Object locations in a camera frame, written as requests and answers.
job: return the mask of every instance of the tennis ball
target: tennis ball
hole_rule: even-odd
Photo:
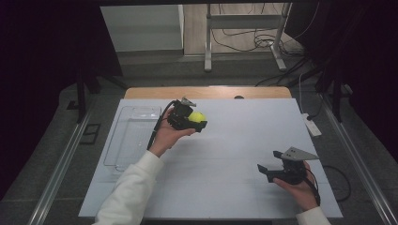
[[[195,123],[200,123],[202,121],[206,121],[206,117],[203,114],[201,114],[200,112],[192,112],[190,114],[190,116],[188,116],[188,119]]]

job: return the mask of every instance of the transparent tray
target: transparent tray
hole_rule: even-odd
[[[131,163],[136,163],[145,153],[160,115],[159,106],[123,107],[117,117],[104,165],[123,172]]]

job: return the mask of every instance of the black cable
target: black cable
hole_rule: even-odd
[[[313,182],[311,182],[307,177],[304,177],[304,182],[307,183],[307,185],[310,187],[311,191],[312,191],[313,194],[314,194],[316,203],[317,203],[318,206],[319,206],[319,205],[321,205],[321,196],[319,195],[319,191],[318,191],[318,189],[319,189],[319,187],[318,187],[318,182],[316,181],[316,177],[315,177],[315,175],[313,174],[313,172],[311,172],[311,171],[308,170],[307,168],[306,168],[306,170],[307,170],[308,172],[310,172],[310,174],[313,176],[316,186],[315,186],[315,185],[313,184]]]
[[[264,8],[266,7],[266,3],[263,3],[263,7],[261,8],[261,12],[260,12],[260,14],[263,14],[263,12],[264,12]]]
[[[287,49],[284,47],[284,42],[282,40],[280,40],[280,44],[279,48],[280,48],[280,53],[286,56],[306,56],[308,53],[305,50],[305,48],[303,48],[302,50],[297,50],[296,52],[288,52]]]
[[[289,74],[296,71],[297,69],[304,66],[308,61],[310,61],[309,57],[304,56],[301,58],[294,66],[292,66],[289,70],[287,70],[284,75],[277,81],[276,85],[279,86],[279,83]]]
[[[258,30],[258,31],[268,31],[268,30],[271,30],[271,29],[261,29],[261,30]],[[244,34],[248,34],[248,33],[252,33],[252,32],[255,32],[255,30],[252,30],[252,31],[243,31],[243,32],[239,32],[239,33],[235,33],[235,34],[226,34],[225,32],[223,32],[226,36],[237,36],[237,35],[244,35]]]
[[[320,2],[318,2],[318,5],[316,5],[315,13],[314,13],[314,15],[313,15],[313,18],[312,18],[311,21],[310,21],[310,24],[308,24],[307,28],[306,28],[303,32],[301,32],[301,34],[299,34],[298,36],[292,37],[290,40],[287,40],[286,42],[289,42],[289,41],[291,41],[291,40],[293,40],[293,39],[296,40],[296,38],[301,37],[303,34],[305,34],[305,32],[307,32],[307,30],[311,27],[311,25],[312,25],[313,22],[314,22],[315,16],[316,16],[316,14],[317,14],[317,12],[318,12],[318,9],[319,9],[319,5],[320,5]]]
[[[283,3],[282,11],[284,10],[284,4],[285,4],[285,3]]]
[[[275,9],[275,12],[276,12],[276,13],[279,13],[279,11],[276,9],[274,3],[272,3],[272,6],[273,6],[273,8]]]
[[[159,127],[161,126],[161,121],[163,121],[162,118],[164,117],[164,115],[166,114],[166,112],[167,112],[167,110],[170,108],[170,106],[171,106],[172,104],[174,104],[174,103],[176,103],[175,100],[171,101],[171,102],[166,106],[166,108],[164,108],[164,111],[163,111],[163,113],[161,114],[161,116],[159,116],[159,119],[158,119],[158,121],[156,122],[155,127],[153,128],[153,131],[152,131],[152,134],[151,134],[151,136],[150,136],[150,139],[149,139],[148,146],[147,146],[146,150],[149,150],[149,148],[152,146],[152,143],[153,143],[153,140],[155,139],[156,133],[158,132]]]
[[[258,83],[255,85],[255,87],[258,86],[258,85],[260,85],[260,83],[264,83],[264,82],[267,82],[267,81],[269,81],[269,80],[272,80],[272,79],[275,79],[275,78],[278,78],[278,77],[281,77],[281,76],[282,76],[282,75],[277,75],[277,76],[274,76],[274,77],[266,78],[266,79],[264,79],[263,81],[258,82]]]
[[[322,62],[320,65],[312,68],[310,71],[303,73],[302,74],[303,75],[302,80],[305,81],[308,78],[318,74],[319,72],[325,71],[325,68],[326,68],[326,66],[328,65],[329,62],[330,62],[330,59],[328,59],[328,60]],[[292,86],[296,85],[297,83],[299,83],[299,78],[289,82],[286,87],[292,87]]]
[[[225,45],[225,44],[221,44],[219,41],[217,41],[216,37],[214,37],[213,29],[211,29],[211,35],[213,36],[214,41],[216,41],[217,44],[219,44],[219,45],[221,45],[221,46],[223,46],[223,47],[226,47],[226,48],[229,48],[229,49],[238,51],[238,52],[244,52],[244,53],[246,53],[246,52],[251,52],[251,51],[257,49],[257,47],[255,47],[255,48],[252,48],[252,49],[249,49],[249,50],[239,50],[239,49],[236,49],[236,48],[234,48],[234,47],[231,47],[231,46],[228,46],[228,45]]]
[[[264,80],[258,82],[255,86],[258,86],[258,85],[260,85],[260,83],[264,83],[264,82],[269,81],[269,80],[272,80],[272,79],[274,79],[274,78],[281,77],[281,78],[277,81],[277,83],[276,83],[276,85],[279,86],[279,82],[280,82],[285,76],[287,76],[287,75],[289,75],[290,73],[294,72],[296,69],[302,67],[303,64],[301,64],[301,63],[304,61],[304,59],[306,59],[306,58],[303,57],[302,59],[300,59],[294,66],[292,66],[292,67],[291,67],[289,70],[287,70],[284,74],[282,74],[282,75],[277,75],[277,76],[270,77],[270,78],[266,78],[266,79],[264,79]]]
[[[333,166],[329,166],[329,165],[324,165],[323,168],[330,168],[335,170],[336,172],[338,172],[346,181],[347,185],[348,185],[348,193],[341,199],[336,199],[337,203],[341,203],[346,201],[347,199],[349,199],[349,197],[351,196],[351,183],[349,182],[347,176],[344,174],[344,172],[342,172],[341,170],[337,169],[336,167]]]
[[[270,38],[262,39],[262,38],[260,38],[260,37],[271,37],[271,38],[275,38],[275,36],[272,36],[272,35],[267,35],[267,34],[264,34],[264,35],[256,35],[256,34],[254,33],[254,40],[253,40],[253,41],[254,41],[254,46],[257,47],[257,48],[267,48],[267,47],[271,46],[272,43],[273,43],[273,41],[275,40],[275,39],[270,39]],[[262,46],[262,45],[261,45],[263,42],[266,42],[266,43],[267,43],[266,46]]]
[[[248,14],[250,14],[250,13],[253,11],[254,8],[255,8],[254,3],[252,3],[252,9],[250,9],[250,11],[248,12]]]
[[[302,105],[301,105],[301,101],[302,101],[302,99],[301,99],[301,75],[298,77],[298,93],[299,93],[299,105],[298,105],[298,107],[299,107],[301,113],[304,113],[304,110],[302,109]],[[323,106],[323,101],[324,101],[324,99],[322,98],[321,99],[321,104],[319,105],[319,108],[318,108],[316,114],[308,115],[307,116],[307,120],[311,121],[311,120],[313,120],[313,118],[315,118],[315,117],[317,117],[319,115],[319,113],[321,112],[322,106]]]

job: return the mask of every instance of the wire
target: wire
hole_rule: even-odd
[[[341,203],[341,202],[344,202],[344,201],[348,200],[349,197],[351,196],[352,189],[351,189],[351,183],[349,182],[349,180],[348,180],[347,176],[344,174],[344,172],[342,172],[341,170],[337,169],[336,167],[329,166],[329,165],[324,165],[323,168],[330,168],[330,169],[333,169],[336,172],[338,172],[345,179],[345,181],[346,181],[346,183],[348,185],[348,193],[343,198],[336,199],[336,202],[337,203]]]
[[[284,47],[284,43],[282,40],[280,40],[279,48],[280,48],[280,53],[284,54],[286,56],[306,56],[307,55],[307,52],[305,51],[305,49],[288,52],[287,49]]]
[[[275,36],[272,35],[258,35],[256,36],[254,33],[254,46],[257,48],[266,48],[272,45],[274,39],[271,38],[266,38],[266,39],[262,39],[260,37],[271,37],[271,38],[275,38]]]
[[[310,60],[309,57],[304,56],[303,58],[301,58],[294,66],[292,66],[289,70],[287,70],[284,75],[277,81],[276,85],[280,86],[279,83],[289,74],[291,74],[292,72],[296,71],[297,69],[301,68],[302,66],[304,66],[308,61]]]
[[[255,85],[255,87],[258,86],[258,85],[260,85],[260,83],[264,83],[264,82],[267,82],[267,81],[269,81],[269,80],[272,80],[272,79],[275,79],[275,78],[278,78],[278,77],[281,77],[281,76],[282,76],[282,75],[277,75],[277,76],[274,76],[274,77],[266,78],[266,79],[264,79],[264,80],[258,82],[258,83]]]
[[[274,3],[272,3],[272,6],[273,6],[273,8],[275,9],[275,12],[278,14],[278,13],[279,13],[279,11],[276,9],[276,7],[275,7],[275,4],[274,4]]]
[[[316,14],[317,14],[317,12],[318,12],[318,9],[319,9],[319,4],[320,4],[320,2],[318,2],[318,4],[316,5],[315,13],[314,13],[314,15],[313,15],[313,18],[312,18],[311,21],[310,21],[310,24],[308,24],[307,28],[306,28],[301,34],[299,34],[299,35],[297,35],[297,36],[295,36],[295,37],[292,37],[290,40],[287,40],[285,43],[287,43],[287,42],[289,42],[289,41],[292,41],[293,39],[296,39],[296,38],[302,36],[303,34],[305,34],[305,32],[307,32],[307,30],[311,27],[311,25],[312,25],[313,22],[314,22],[315,16],[316,16]]]
[[[321,104],[319,105],[319,108],[318,108],[318,112],[316,112],[316,114],[314,114],[314,115],[308,115],[308,117],[307,117],[308,120],[313,120],[315,117],[317,117],[319,115],[319,113],[321,112],[322,106],[323,106],[323,101],[324,101],[324,99],[322,98]]]
[[[254,47],[254,48],[249,49],[249,50],[240,50],[240,49],[236,49],[236,48],[234,48],[234,47],[232,47],[232,46],[229,46],[229,45],[221,44],[219,41],[217,41],[216,37],[214,37],[213,29],[211,29],[211,35],[213,36],[214,41],[216,41],[217,44],[219,44],[219,45],[221,45],[221,46],[223,46],[223,47],[226,47],[226,48],[229,48],[229,49],[238,51],[238,52],[244,52],[244,53],[246,53],[246,52],[251,52],[251,51],[257,49],[257,47]]]
[[[268,31],[268,30],[270,30],[270,29],[261,29],[261,30],[258,30],[258,31]],[[255,30],[252,30],[252,31],[244,31],[244,32],[239,32],[239,33],[235,33],[235,34],[226,34],[225,32],[223,32],[225,35],[227,35],[227,36],[237,36],[237,35],[244,35],[244,34],[248,34],[248,33],[252,33],[252,32],[255,32]]]
[[[299,101],[299,110],[300,110],[301,114],[303,114],[302,104],[301,104],[301,76],[302,76],[302,73],[299,75],[299,78],[298,78],[298,101]]]
[[[266,3],[264,3],[263,4],[263,7],[261,8],[261,12],[260,12],[260,14],[263,14],[263,12],[264,12],[264,8],[266,7]]]
[[[252,3],[252,9],[250,9],[250,11],[248,12],[248,14],[250,14],[250,13],[253,11],[253,9],[255,10],[255,8],[254,8],[254,3]]]
[[[309,170],[309,169],[307,169],[307,168],[306,168],[306,170],[307,170],[308,172],[310,172],[310,174],[313,176],[314,182],[315,182],[315,186],[314,186],[313,182],[311,182],[307,177],[304,177],[303,180],[304,180],[305,183],[307,183],[307,185],[308,185],[308,186],[311,188],[311,190],[313,191],[313,194],[314,194],[316,203],[317,203],[318,205],[321,205],[321,196],[319,195],[319,186],[318,186],[318,182],[316,181],[316,177],[315,177],[315,175],[313,174],[313,172],[312,172],[311,170]]]
[[[174,103],[176,103],[175,100],[171,101],[171,102],[166,106],[166,108],[164,108],[163,113],[159,116],[159,119],[158,119],[158,121],[156,122],[155,127],[153,128],[153,131],[152,131],[152,134],[151,134],[151,136],[150,136],[150,139],[149,139],[148,146],[147,146],[146,150],[149,150],[149,148],[152,146],[152,143],[153,143],[153,141],[154,141],[154,139],[155,139],[156,133],[158,132],[159,127],[161,126],[161,121],[163,121],[164,115],[166,114],[166,112],[167,112],[167,110],[170,108],[170,106],[171,106],[172,104],[174,104]]]
[[[267,82],[267,81],[269,81],[269,80],[272,80],[272,79],[275,79],[275,78],[278,78],[278,77],[279,77],[280,79],[279,79],[275,84],[276,84],[277,86],[279,86],[279,82],[280,82],[284,77],[286,77],[286,76],[289,75],[290,73],[296,71],[297,69],[301,68],[305,63],[306,63],[306,57],[303,57],[303,58],[300,59],[294,66],[292,66],[289,70],[287,70],[284,74],[282,74],[282,75],[277,75],[277,76],[270,77],[270,78],[266,78],[266,79],[264,79],[264,80],[258,82],[255,86],[258,86],[258,85],[260,85],[260,83],[264,83],[264,82]]]

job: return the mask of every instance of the hand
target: hand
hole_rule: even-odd
[[[310,170],[310,165],[308,165],[306,161],[304,161],[304,165],[307,170]],[[307,178],[314,183],[314,178],[308,171]],[[287,192],[289,192],[295,198],[296,202],[303,211],[307,211],[318,206],[311,188],[304,181],[294,186],[278,178],[274,178],[273,182],[279,187],[287,190]]]
[[[176,141],[184,136],[192,135],[196,130],[194,128],[175,130],[167,122],[167,117],[169,116],[172,109],[169,109],[163,116],[161,121],[161,126],[155,136],[155,141],[149,148],[149,151],[155,154],[157,157],[163,155],[167,149],[175,145]]]

